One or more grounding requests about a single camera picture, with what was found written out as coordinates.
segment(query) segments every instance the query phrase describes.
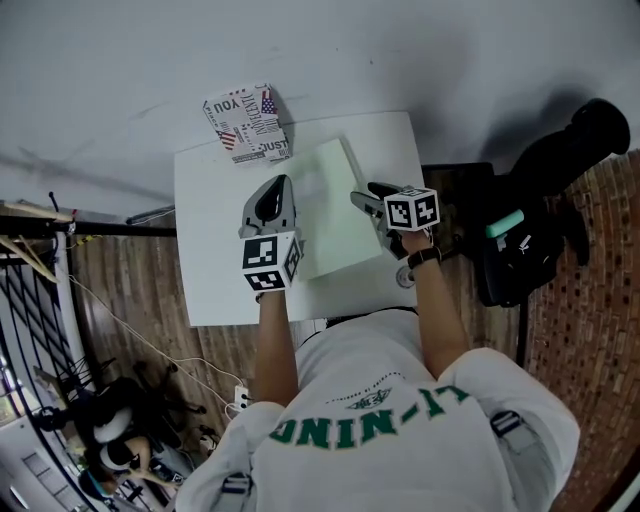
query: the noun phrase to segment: wristwatch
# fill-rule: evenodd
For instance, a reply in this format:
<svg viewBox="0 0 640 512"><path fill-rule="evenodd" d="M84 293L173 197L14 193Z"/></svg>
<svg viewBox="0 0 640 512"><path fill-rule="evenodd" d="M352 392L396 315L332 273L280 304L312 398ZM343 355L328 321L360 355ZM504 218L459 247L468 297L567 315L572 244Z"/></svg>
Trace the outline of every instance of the wristwatch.
<svg viewBox="0 0 640 512"><path fill-rule="evenodd" d="M421 251L413 253L407 258L407 264L409 268L413 270L418 265L421 265L425 261L437 259L438 263L442 261L442 254L437 247L430 247L429 249L422 249Z"/></svg>

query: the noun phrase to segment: brick floor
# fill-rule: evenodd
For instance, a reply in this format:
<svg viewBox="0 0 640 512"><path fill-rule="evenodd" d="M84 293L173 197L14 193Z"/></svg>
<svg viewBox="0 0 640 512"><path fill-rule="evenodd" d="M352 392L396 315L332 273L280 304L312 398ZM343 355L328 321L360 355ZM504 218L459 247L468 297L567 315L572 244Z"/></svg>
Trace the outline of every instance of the brick floor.
<svg viewBox="0 0 640 512"><path fill-rule="evenodd" d="M640 445L640 151L605 161L567 190L591 260L565 250L529 303L527 369L582 428L573 474L553 510L590 511Z"/></svg>

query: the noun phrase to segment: person's right arm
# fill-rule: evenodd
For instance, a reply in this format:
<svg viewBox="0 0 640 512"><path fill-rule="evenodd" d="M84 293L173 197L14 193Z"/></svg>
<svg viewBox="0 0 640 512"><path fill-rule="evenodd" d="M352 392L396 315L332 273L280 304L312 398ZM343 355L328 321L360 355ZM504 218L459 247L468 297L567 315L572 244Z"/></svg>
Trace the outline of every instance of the person's right arm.
<svg viewBox="0 0 640 512"><path fill-rule="evenodd" d="M431 247L422 231L404 234L402 244L409 255ZM437 379L469 350L469 340L438 261L433 259L418 265L413 269L413 278L424 364Z"/></svg>

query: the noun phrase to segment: gray wall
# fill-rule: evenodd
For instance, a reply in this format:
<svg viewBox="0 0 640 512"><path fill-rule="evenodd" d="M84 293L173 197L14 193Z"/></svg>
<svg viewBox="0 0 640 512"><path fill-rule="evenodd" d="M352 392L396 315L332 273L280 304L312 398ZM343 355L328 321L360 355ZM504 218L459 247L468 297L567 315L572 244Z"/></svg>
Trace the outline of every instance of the gray wall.
<svg viewBox="0 0 640 512"><path fill-rule="evenodd" d="M203 99L254 80L285 120L408 110L423 163L508 167L594 94L637 144L638 56L634 0L5 0L0 198L170 203L173 153L214 138Z"/></svg>

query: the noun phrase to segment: light green paper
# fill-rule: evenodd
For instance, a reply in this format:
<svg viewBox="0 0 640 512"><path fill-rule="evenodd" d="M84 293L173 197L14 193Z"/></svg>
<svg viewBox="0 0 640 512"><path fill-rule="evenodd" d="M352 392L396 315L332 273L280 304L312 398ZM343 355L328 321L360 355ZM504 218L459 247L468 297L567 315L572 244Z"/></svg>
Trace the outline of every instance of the light green paper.
<svg viewBox="0 0 640 512"><path fill-rule="evenodd" d="M306 281L382 254L371 219L351 204L358 190L339 139L278 164L293 184L296 225L306 240L298 279Z"/></svg>

